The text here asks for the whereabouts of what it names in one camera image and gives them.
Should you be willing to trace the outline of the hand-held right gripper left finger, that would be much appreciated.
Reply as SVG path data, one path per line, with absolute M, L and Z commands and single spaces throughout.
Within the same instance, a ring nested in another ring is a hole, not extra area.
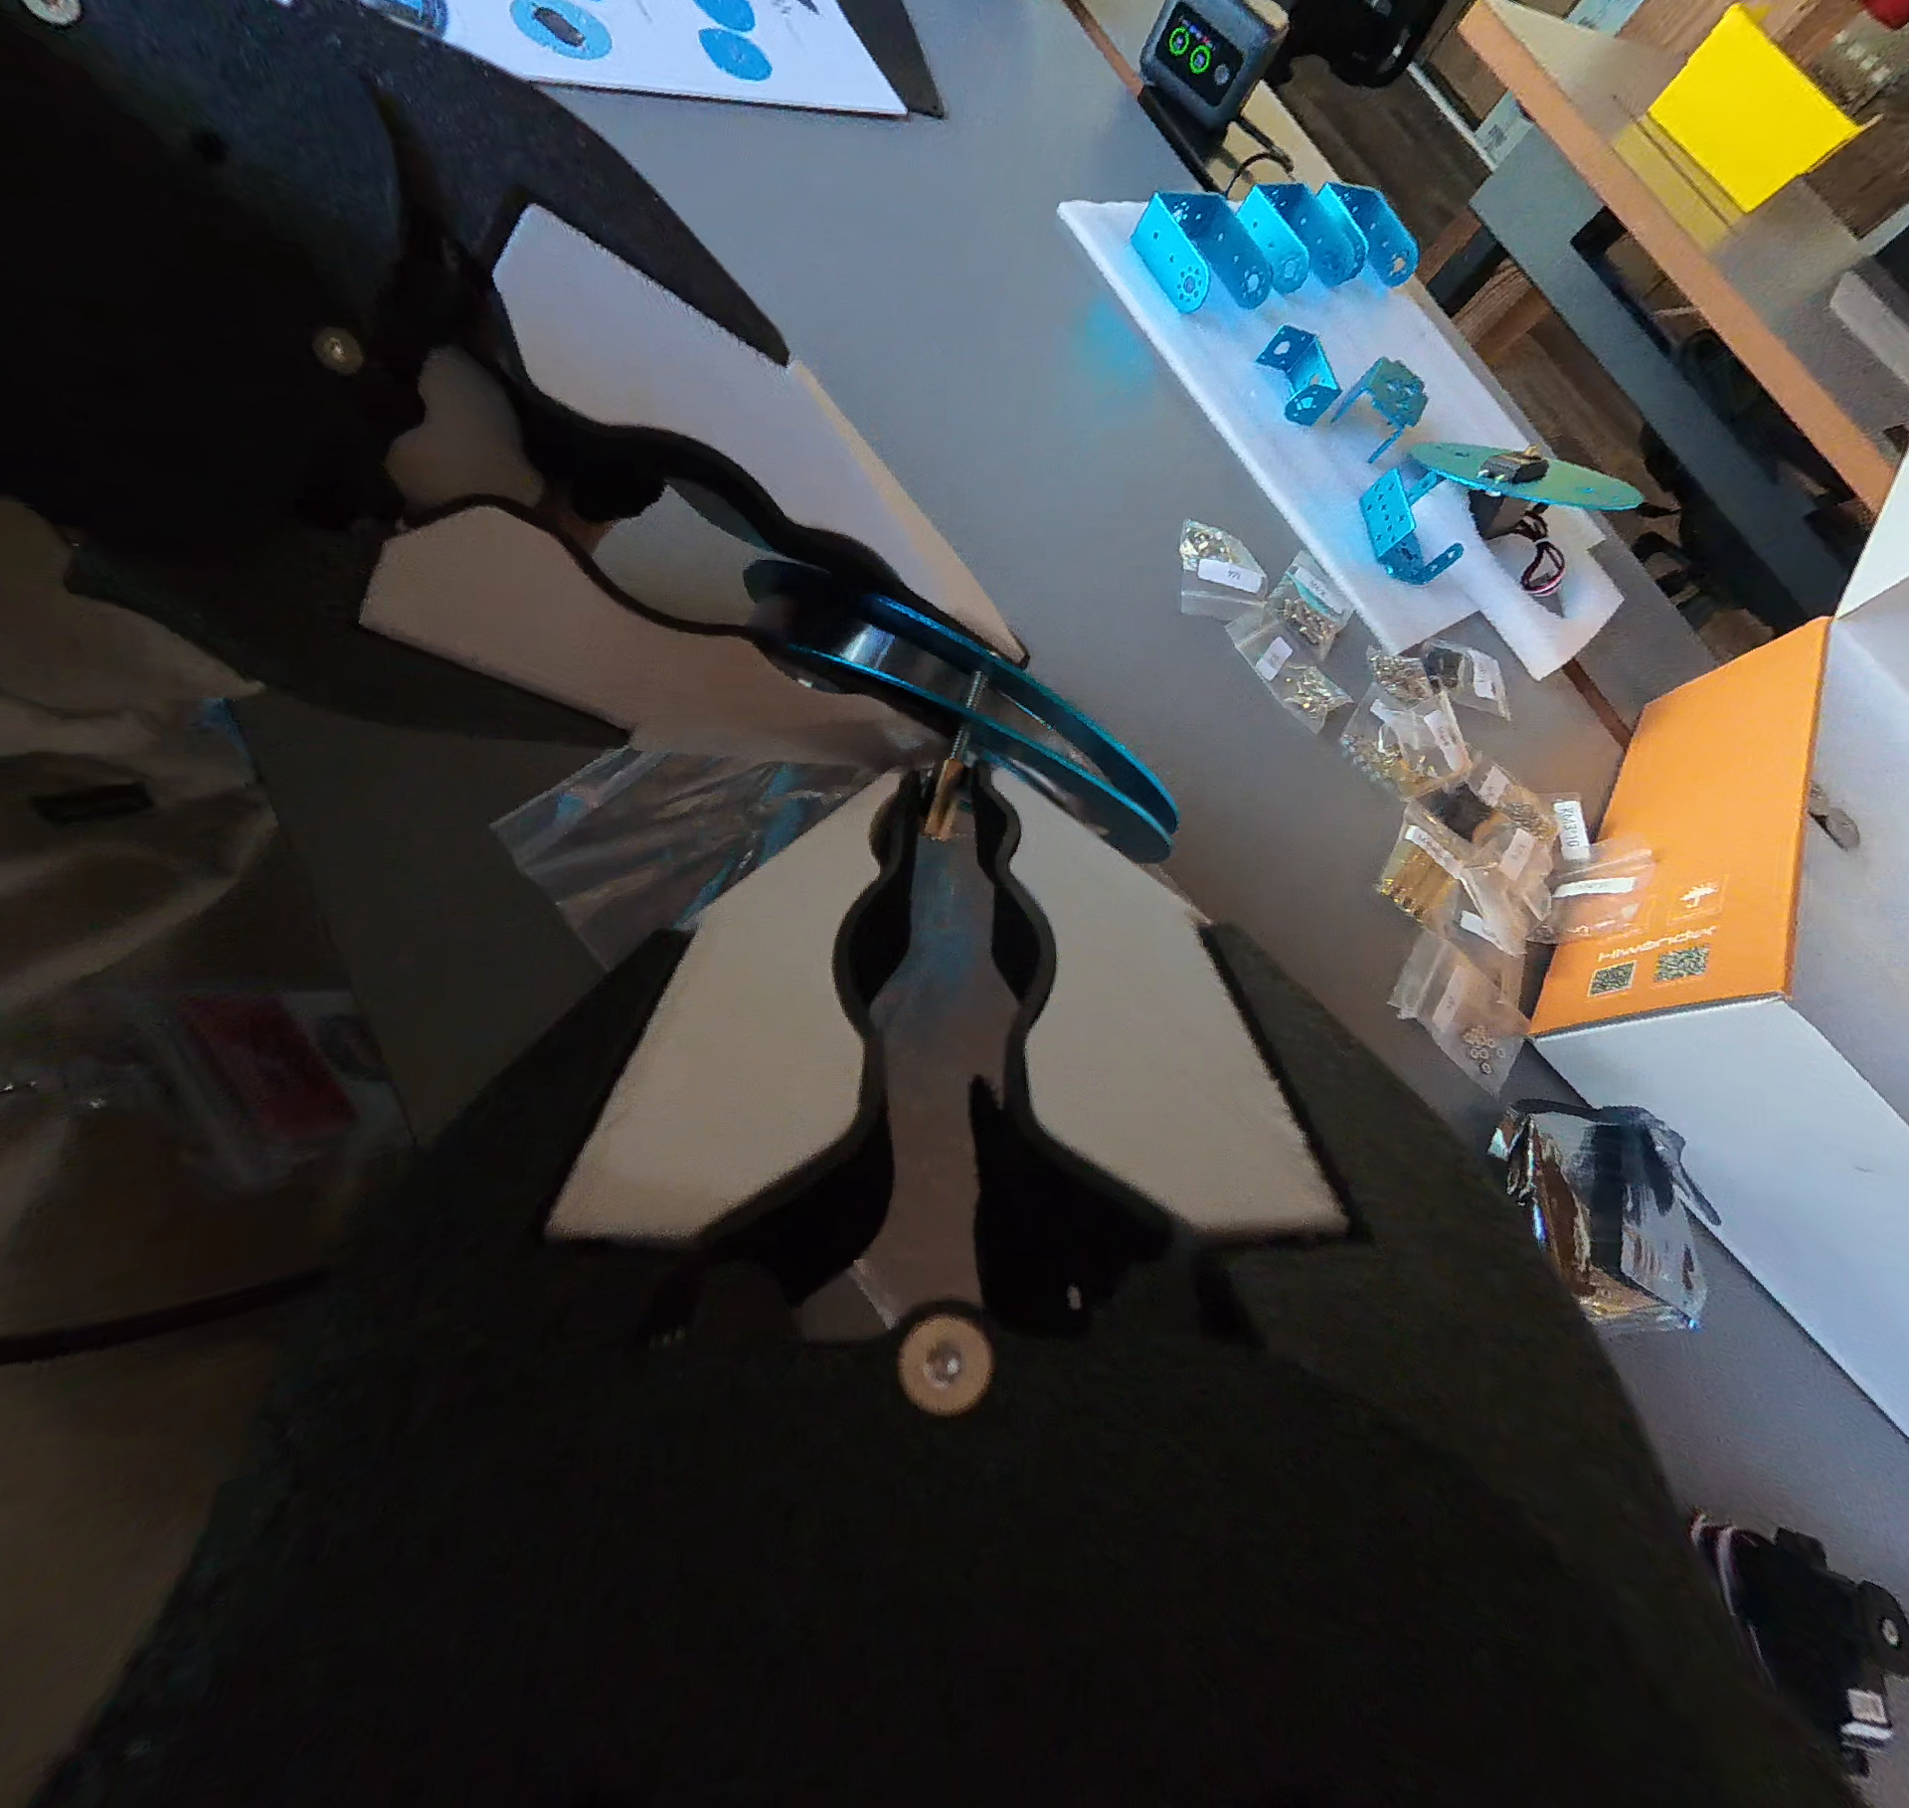
M 546 1233 L 713 1243 L 857 1146 L 872 1006 L 909 949 L 918 780 L 889 770 L 704 909 Z

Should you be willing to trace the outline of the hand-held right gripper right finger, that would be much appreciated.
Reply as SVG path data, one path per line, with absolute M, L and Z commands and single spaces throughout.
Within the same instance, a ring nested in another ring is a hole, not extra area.
M 976 786 L 1003 1089 L 1034 1141 L 1209 1243 L 1341 1238 L 1349 1212 L 1173 884 L 1027 779 Z

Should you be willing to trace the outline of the blue round turntable assembly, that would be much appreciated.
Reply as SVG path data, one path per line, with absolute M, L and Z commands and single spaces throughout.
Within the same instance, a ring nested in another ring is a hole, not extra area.
M 784 557 L 751 561 L 745 586 L 749 637 L 778 669 L 830 694 L 882 702 L 947 746 L 970 674 L 986 671 L 973 762 L 1019 773 L 1133 860 L 1169 855 L 1181 815 L 1157 775 L 1036 674 L 951 619 Z

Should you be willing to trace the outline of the clear plastic bag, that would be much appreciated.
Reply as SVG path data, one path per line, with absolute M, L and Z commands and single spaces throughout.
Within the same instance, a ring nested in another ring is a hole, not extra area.
M 491 832 L 602 971 L 662 929 L 687 929 L 733 884 L 875 780 L 871 768 L 751 764 L 612 747 L 530 795 Z M 989 896 L 963 775 L 922 837 L 909 949 L 875 1023 L 895 1080 L 944 1062 L 1001 1085 L 1011 1006 L 989 954 Z

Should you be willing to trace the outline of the black flat sheet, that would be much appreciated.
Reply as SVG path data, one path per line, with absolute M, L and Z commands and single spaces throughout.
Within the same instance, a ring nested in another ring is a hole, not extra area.
M 904 108 L 913 117 L 944 120 L 945 102 L 906 0 L 834 2 Z

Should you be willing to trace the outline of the pile of small hardware bags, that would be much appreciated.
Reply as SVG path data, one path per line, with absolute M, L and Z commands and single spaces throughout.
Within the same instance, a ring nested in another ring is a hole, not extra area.
M 1401 801 L 1375 892 L 1417 940 L 1390 1003 L 1476 1086 L 1500 1091 L 1524 1049 L 1525 962 L 1630 927 L 1655 880 L 1641 841 L 1593 841 L 1576 794 L 1540 794 L 1468 744 L 1456 699 L 1504 708 L 1495 656 L 1368 649 L 1353 697 L 1324 671 L 1349 607 L 1314 559 L 1270 574 L 1214 524 L 1181 524 L 1181 610 L 1220 621 L 1276 705 Z

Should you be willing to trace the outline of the shiny foil bag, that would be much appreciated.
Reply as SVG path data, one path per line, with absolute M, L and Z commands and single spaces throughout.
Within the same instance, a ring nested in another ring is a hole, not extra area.
M 1710 1287 L 1693 1218 L 1713 1205 L 1682 1135 L 1634 1103 L 1529 1100 L 1490 1143 L 1509 1198 L 1582 1317 L 1602 1335 L 1694 1333 Z

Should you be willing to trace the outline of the white foam sheet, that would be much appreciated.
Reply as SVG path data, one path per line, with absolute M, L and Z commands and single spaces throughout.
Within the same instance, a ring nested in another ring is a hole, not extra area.
M 1200 406 L 1301 544 L 1324 565 L 1372 637 L 1407 649 L 1468 617 L 1482 617 L 1532 676 L 1581 656 L 1618 617 L 1621 589 L 1598 559 L 1606 531 L 1586 508 L 1557 505 L 1546 522 L 1565 557 L 1559 610 L 1540 607 L 1509 561 L 1482 544 L 1454 482 L 1415 505 L 1419 551 L 1463 556 L 1438 578 L 1393 578 L 1372 554 L 1360 498 L 1419 442 L 1468 442 L 1512 449 L 1532 440 L 1498 390 L 1419 301 L 1415 287 L 1387 289 L 1361 277 L 1343 287 L 1307 283 L 1257 310 L 1214 287 L 1194 313 L 1177 310 L 1133 243 L 1143 201 L 1065 199 L 1062 225 L 1078 242 L 1160 359 Z M 1409 368 L 1426 407 L 1387 449 L 1390 425 L 1368 400 L 1303 426 L 1287 417 L 1291 385 L 1259 356 L 1282 326 L 1320 337 L 1333 376 L 1349 395 L 1379 358 Z

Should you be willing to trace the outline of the orange white cardboard box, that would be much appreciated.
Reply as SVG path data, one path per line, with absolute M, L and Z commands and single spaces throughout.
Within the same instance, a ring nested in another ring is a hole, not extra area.
M 1906 472 L 1836 614 L 1657 697 L 1606 819 L 1655 858 L 1532 1034 L 1685 1138 L 1712 1231 L 1906 1429 Z

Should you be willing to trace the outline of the small grey display device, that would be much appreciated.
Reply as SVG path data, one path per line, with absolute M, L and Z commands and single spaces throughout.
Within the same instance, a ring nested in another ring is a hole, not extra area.
M 1265 76 L 1291 32 L 1276 0 L 1163 0 L 1136 75 L 1183 120 L 1220 130 Z

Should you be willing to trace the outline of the teal oval plate with servo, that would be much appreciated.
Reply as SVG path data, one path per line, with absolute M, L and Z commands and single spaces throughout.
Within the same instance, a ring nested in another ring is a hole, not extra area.
M 1643 492 L 1633 482 L 1536 448 L 1417 442 L 1409 457 L 1438 480 L 1500 499 L 1597 513 L 1634 509 L 1643 504 Z

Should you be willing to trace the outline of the black servo motor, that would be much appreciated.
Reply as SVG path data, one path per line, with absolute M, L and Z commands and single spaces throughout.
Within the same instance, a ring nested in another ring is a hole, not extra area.
M 1896 1594 L 1841 1573 L 1790 1527 L 1761 1533 L 1694 1510 L 1686 1535 L 1763 1676 L 1844 1772 L 1870 1777 L 1896 1739 L 1888 1686 L 1906 1679 Z

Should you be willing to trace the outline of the large blue U bracket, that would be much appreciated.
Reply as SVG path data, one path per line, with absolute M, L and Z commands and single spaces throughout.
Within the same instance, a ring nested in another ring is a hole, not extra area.
M 1363 247 L 1363 268 L 1384 287 L 1401 287 L 1419 273 L 1419 242 L 1377 187 L 1331 180 L 1320 192 L 1324 207 L 1349 225 Z
M 1130 242 L 1181 317 L 1205 308 L 1214 292 L 1243 310 L 1264 301 L 1264 262 L 1220 193 L 1157 192 L 1135 220 Z
M 1235 213 L 1265 260 L 1276 293 L 1291 295 L 1320 281 L 1314 229 L 1320 204 L 1301 180 L 1257 183 Z

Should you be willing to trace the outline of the small blue bracket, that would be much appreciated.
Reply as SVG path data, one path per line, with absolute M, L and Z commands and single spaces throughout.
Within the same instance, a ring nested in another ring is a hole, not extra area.
M 1324 342 L 1314 330 L 1282 325 L 1257 354 L 1254 367 L 1285 383 L 1280 413 L 1296 426 L 1318 426 L 1341 402 L 1343 383 Z

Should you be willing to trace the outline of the wide blue U bracket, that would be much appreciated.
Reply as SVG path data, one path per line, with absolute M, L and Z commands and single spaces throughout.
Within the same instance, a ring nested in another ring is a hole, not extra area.
M 1444 482 L 1441 472 L 1407 456 L 1360 494 L 1357 509 L 1372 557 L 1388 578 L 1429 585 L 1463 557 L 1466 548 L 1460 542 L 1432 554 L 1419 545 L 1417 504 L 1441 482 Z

